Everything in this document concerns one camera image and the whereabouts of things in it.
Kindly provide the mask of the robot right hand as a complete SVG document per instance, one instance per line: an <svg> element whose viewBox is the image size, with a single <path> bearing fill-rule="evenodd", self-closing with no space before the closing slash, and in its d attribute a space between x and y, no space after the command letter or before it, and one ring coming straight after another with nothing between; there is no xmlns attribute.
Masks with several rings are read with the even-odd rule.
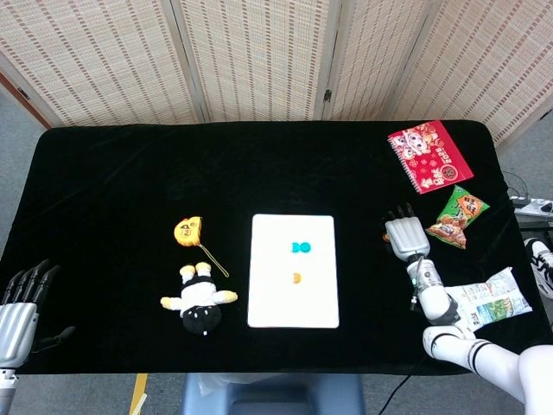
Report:
<svg viewBox="0 0 553 415"><path fill-rule="evenodd" d="M384 227L392 251L403 262L411 263L429 255L429 240L408 202L388 212Z"/></svg>

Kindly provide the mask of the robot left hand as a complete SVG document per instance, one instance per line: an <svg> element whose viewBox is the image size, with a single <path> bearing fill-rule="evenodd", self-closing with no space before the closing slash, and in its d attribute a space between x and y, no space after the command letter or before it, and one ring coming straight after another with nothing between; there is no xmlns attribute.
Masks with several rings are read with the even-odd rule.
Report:
<svg viewBox="0 0 553 415"><path fill-rule="evenodd" d="M15 370L32 354L56 348L74 333L68 326L59 334L35 338L41 309L49 286L60 271L48 259L19 271L8 282L1 296L1 368Z"/></svg>

